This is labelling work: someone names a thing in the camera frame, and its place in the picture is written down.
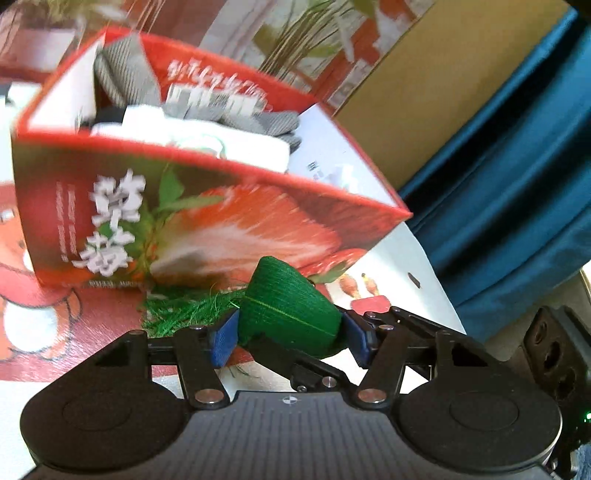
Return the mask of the green fabric zongzi sachet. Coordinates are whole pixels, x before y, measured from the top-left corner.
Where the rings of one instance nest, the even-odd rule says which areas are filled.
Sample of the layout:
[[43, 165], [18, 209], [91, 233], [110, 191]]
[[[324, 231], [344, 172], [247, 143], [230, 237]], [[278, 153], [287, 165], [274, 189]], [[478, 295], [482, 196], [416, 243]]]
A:
[[263, 335], [315, 358], [346, 347], [342, 313], [307, 278], [271, 256], [256, 265], [245, 285], [223, 291], [156, 287], [144, 298], [142, 327], [162, 338], [190, 326], [211, 326], [238, 311], [238, 345]]

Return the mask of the red strawberry cardboard box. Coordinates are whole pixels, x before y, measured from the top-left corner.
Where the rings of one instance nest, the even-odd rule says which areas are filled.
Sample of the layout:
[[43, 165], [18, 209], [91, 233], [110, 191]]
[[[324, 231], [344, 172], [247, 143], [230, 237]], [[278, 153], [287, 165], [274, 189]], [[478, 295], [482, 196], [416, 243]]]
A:
[[[300, 115], [287, 171], [196, 151], [93, 136], [83, 119], [111, 106], [97, 51], [139, 36], [159, 84], [257, 92], [266, 111]], [[308, 275], [341, 271], [410, 211], [314, 97], [231, 59], [108, 27], [44, 83], [12, 130], [24, 238], [45, 285], [146, 283], [226, 289], [273, 256]]]

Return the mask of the printed living room backdrop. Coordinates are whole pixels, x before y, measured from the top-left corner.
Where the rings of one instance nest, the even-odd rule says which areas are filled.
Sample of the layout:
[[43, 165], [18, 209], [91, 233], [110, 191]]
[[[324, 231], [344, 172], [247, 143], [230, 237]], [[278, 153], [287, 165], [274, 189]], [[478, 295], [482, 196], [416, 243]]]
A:
[[339, 110], [430, 1], [4, 1], [1, 75], [40, 83], [107, 26], [242, 62]]

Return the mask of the blue curtain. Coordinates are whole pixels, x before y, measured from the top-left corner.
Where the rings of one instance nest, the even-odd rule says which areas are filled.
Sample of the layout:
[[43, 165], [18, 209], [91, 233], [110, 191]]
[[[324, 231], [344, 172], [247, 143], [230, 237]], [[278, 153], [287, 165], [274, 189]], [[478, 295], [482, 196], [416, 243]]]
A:
[[569, 11], [403, 187], [409, 226], [486, 341], [590, 258], [590, 19]]

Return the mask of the white cartoon print tablecloth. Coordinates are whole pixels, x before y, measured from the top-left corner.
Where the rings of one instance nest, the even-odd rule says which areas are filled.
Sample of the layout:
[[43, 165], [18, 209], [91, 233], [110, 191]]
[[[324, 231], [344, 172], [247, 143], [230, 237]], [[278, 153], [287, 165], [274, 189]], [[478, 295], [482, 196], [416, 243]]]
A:
[[[32, 272], [16, 207], [10, 128], [35, 83], [1, 82], [1, 476], [20, 479], [34, 462], [20, 433], [28, 400], [70, 368], [141, 323], [138, 290], [42, 287]], [[399, 225], [349, 268], [363, 299], [462, 331], [422, 246]]]

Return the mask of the white cloth green print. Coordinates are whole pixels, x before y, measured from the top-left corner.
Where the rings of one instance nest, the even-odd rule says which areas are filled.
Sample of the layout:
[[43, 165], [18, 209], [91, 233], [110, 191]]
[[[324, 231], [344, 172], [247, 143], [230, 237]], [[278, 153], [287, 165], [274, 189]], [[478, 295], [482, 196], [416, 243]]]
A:
[[214, 121], [173, 118], [148, 105], [126, 108], [119, 121], [95, 119], [90, 134], [196, 151], [276, 173], [286, 172], [290, 162], [290, 146], [279, 138]]

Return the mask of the black eye mask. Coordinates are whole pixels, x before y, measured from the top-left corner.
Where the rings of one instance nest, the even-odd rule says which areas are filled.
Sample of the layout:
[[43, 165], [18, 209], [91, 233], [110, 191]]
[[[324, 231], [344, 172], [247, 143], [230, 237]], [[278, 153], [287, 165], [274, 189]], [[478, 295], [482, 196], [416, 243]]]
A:
[[92, 116], [85, 118], [81, 121], [80, 126], [84, 128], [93, 128], [95, 125], [98, 124], [108, 124], [108, 123], [115, 123], [121, 124], [126, 112], [125, 107], [116, 107], [116, 106], [108, 106], [102, 109], [99, 109], [97, 113]]

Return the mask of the grey mesh glove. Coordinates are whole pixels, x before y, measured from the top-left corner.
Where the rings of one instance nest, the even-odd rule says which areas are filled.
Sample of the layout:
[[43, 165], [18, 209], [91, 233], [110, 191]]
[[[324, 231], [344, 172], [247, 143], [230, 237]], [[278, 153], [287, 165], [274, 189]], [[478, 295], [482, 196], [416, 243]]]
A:
[[162, 98], [143, 44], [130, 34], [97, 51], [93, 72], [111, 106], [148, 105], [177, 119], [214, 121], [223, 126], [269, 135], [286, 141], [290, 151], [301, 146], [296, 130], [300, 115], [293, 110], [266, 111], [266, 99], [257, 92], [240, 93], [235, 87], [173, 84]]

